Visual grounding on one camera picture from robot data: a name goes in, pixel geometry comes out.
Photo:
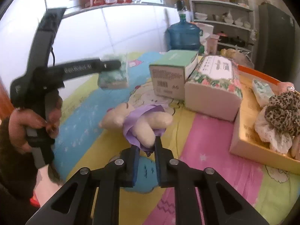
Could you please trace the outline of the person's left hand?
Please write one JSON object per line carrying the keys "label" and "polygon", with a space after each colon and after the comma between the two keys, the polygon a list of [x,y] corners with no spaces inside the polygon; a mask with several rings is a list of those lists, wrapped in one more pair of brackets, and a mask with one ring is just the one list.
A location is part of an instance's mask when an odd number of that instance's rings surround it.
{"label": "person's left hand", "polygon": [[31,152],[31,147],[26,140],[26,128],[46,128],[48,135],[55,139],[59,134],[60,118],[62,116],[63,100],[58,96],[56,106],[50,111],[48,119],[30,109],[14,110],[9,120],[9,138],[13,147],[21,154]]}

